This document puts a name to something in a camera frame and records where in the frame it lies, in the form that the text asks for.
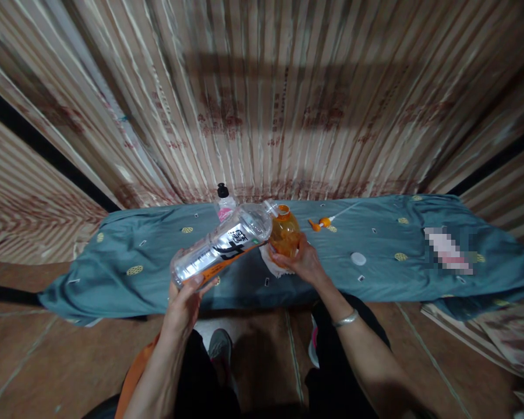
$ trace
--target bangle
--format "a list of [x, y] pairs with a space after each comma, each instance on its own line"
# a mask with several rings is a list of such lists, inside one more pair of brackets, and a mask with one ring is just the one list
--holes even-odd
[[353, 309], [353, 313], [351, 313], [349, 316], [341, 319], [337, 323], [332, 322], [332, 324], [333, 324], [333, 326], [335, 328], [339, 328], [341, 326], [345, 326], [348, 323], [354, 322], [357, 317], [359, 317], [359, 312], [357, 310]]

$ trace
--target gray shoe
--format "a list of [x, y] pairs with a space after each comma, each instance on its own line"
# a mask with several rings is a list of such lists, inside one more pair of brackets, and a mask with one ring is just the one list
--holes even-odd
[[225, 384], [224, 386], [233, 389], [235, 394], [237, 393], [237, 384], [231, 374], [231, 353], [233, 350], [233, 341], [231, 337], [224, 329], [217, 329], [214, 334], [211, 335], [210, 347], [208, 349], [208, 355], [211, 361], [219, 360], [223, 363], [225, 368]]

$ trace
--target tiled floor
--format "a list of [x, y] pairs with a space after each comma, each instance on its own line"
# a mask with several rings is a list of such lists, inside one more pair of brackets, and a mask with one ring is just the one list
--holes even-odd
[[[0, 285], [38, 291], [67, 269], [0, 264]], [[520, 407], [512, 390], [521, 380], [421, 315], [417, 303], [369, 306], [440, 417], [510, 418]], [[81, 418], [120, 391], [134, 356], [161, 321], [103, 320], [78, 328], [44, 310], [0, 303], [0, 418]], [[242, 410], [266, 417], [281, 406], [282, 414], [273, 410], [273, 417], [300, 416], [309, 399], [303, 382], [311, 368], [309, 309], [209, 313], [196, 329], [207, 346], [219, 327], [235, 344], [232, 372]]]

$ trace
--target white bottle cap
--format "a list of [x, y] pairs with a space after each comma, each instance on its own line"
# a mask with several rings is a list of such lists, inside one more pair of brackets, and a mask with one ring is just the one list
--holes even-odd
[[367, 258], [362, 254], [355, 252], [351, 254], [351, 261], [358, 266], [363, 266], [367, 263]]

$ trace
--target beige curtain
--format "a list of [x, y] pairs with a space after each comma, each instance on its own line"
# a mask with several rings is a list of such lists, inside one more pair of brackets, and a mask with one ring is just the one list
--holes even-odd
[[0, 2], [0, 93], [125, 208], [424, 190], [523, 65], [524, 1]]
[[524, 244], [524, 152], [461, 197], [478, 216]]
[[465, 137], [447, 164], [428, 183], [428, 191], [449, 192], [524, 134], [524, 68], [508, 88], [508, 94]]
[[74, 259], [106, 212], [0, 123], [0, 261]]

